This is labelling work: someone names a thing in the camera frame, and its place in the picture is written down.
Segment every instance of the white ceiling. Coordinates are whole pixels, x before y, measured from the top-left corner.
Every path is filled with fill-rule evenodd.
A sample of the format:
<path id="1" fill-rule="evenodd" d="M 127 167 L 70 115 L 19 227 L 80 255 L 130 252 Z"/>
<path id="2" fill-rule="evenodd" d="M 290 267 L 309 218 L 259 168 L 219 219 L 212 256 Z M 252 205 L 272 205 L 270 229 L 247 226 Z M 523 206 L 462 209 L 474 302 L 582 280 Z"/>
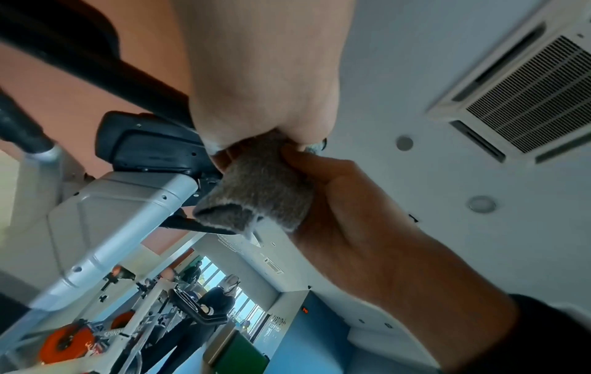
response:
<path id="1" fill-rule="evenodd" d="M 540 166 L 500 164 L 425 112 L 543 0 L 368 0 L 358 2 L 341 66 L 337 125 L 326 155 L 355 160 L 428 234 L 511 293 L 591 311 L 591 146 Z M 415 146 L 398 151 L 395 139 Z M 490 195 L 499 209 L 465 206 Z M 274 225 L 263 248 L 244 255 L 262 274 L 262 252 L 285 274 L 281 291 L 311 285 L 354 327 L 398 334 L 391 318 L 320 276 Z"/>

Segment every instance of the blue wall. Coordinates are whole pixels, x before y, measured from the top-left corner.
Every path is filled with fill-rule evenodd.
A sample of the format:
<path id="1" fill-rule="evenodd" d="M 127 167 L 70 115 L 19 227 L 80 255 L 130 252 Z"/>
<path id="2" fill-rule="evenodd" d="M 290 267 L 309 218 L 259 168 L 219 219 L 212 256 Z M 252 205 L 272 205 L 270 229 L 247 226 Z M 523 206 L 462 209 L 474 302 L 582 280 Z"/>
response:
<path id="1" fill-rule="evenodd" d="M 303 303 L 265 374 L 343 374 L 355 348 L 349 326 L 312 292 Z"/>

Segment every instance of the man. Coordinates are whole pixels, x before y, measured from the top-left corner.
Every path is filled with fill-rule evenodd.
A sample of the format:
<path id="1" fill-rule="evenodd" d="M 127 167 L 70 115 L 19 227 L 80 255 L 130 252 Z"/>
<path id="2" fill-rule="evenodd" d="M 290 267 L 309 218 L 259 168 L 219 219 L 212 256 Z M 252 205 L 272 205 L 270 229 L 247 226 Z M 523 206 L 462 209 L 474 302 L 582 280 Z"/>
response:
<path id="1" fill-rule="evenodd" d="M 185 271 L 183 272 L 183 276 L 181 277 L 181 280 L 189 284 L 199 280 L 199 276 L 201 275 L 201 265 L 203 265 L 203 262 L 199 260 L 195 265 L 185 269 Z"/>
<path id="2" fill-rule="evenodd" d="M 236 289 L 240 279 L 237 275 L 226 276 L 219 285 L 209 290 L 197 301 L 204 315 L 226 315 L 234 307 Z M 216 326 L 204 326 L 187 317 L 176 325 L 152 347 L 142 351 L 142 373 L 156 365 L 171 350 L 158 374 L 172 374 L 197 351 L 215 332 Z"/>
<path id="3" fill-rule="evenodd" d="M 173 4 L 193 74 L 193 122 L 222 171 L 243 140 L 272 129 L 297 144 L 331 132 L 353 0 Z M 283 156 L 317 186 L 291 237 L 296 247 L 335 285 L 402 322 L 442 370 L 591 371 L 587 331 L 490 284 L 411 223 L 353 162 L 293 148 Z"/>

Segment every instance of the vent grille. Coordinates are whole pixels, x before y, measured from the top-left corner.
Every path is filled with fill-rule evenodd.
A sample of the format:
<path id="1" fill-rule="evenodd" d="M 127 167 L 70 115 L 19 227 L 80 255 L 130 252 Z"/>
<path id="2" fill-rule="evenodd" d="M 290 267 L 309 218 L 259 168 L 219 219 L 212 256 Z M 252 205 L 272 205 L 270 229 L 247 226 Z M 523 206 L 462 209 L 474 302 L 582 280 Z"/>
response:
<path id="1" fill-rule="evenodd" d="M 267 264 L 267 266 L 270 267 L 274 273 L 283 274 L 283 270 L 281 270 L 279 266 L 275 265 L 275 263 L 271 261 L 270 258 L 265 258 L 265 264 Z"/>
<path id="2" fill-rule="evenodd" d="M 467 108 L 523 153 L 591 122 L 591 54 L 559 37 Z"/>

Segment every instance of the ceiling vent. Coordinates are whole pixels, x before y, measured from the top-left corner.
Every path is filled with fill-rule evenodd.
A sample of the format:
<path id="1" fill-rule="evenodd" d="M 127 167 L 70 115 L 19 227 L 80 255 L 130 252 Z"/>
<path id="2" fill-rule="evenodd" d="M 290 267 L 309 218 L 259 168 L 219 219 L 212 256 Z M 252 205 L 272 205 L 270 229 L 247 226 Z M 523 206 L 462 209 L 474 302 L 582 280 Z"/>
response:
<path id="1" fill-rule="evenodd" d="M 428 112 L 499 162 L 591 141 L 591 8 L 553 0 Z"/>
<path id="2" fill-rule="evenodd" d="M 275 274 L 283 274 L 283 270 L 281 270 L 279 266 L 275 265 L 275 263 L 271 261 L 270 258 L 265 258 L 265 264 L 267 264 L 267 266 L 270 267 Z"/>

